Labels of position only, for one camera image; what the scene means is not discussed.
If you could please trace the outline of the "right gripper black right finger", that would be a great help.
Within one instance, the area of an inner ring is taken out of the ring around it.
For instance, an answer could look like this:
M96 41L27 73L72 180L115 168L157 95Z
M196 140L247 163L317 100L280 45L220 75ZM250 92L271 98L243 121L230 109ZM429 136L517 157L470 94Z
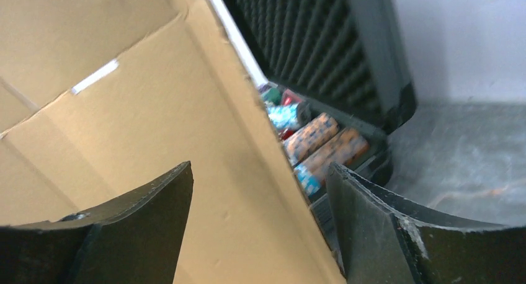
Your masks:
M524 283L525 227L453 216L340 164L326 176L347 283Z

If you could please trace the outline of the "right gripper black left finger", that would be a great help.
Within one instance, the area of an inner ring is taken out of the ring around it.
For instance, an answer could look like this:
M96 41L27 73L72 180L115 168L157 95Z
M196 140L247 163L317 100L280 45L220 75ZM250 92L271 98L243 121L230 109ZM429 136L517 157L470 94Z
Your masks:
M192 200L190 162L98 206L1 228L2 283L172 283Z

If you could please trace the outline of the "cardboard box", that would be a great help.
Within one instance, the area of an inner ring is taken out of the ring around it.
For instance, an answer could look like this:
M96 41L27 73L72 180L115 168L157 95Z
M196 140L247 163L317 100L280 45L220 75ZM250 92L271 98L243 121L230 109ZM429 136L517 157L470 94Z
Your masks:
M172 283L344 283L210 0L1 0L1 228L186 161Z

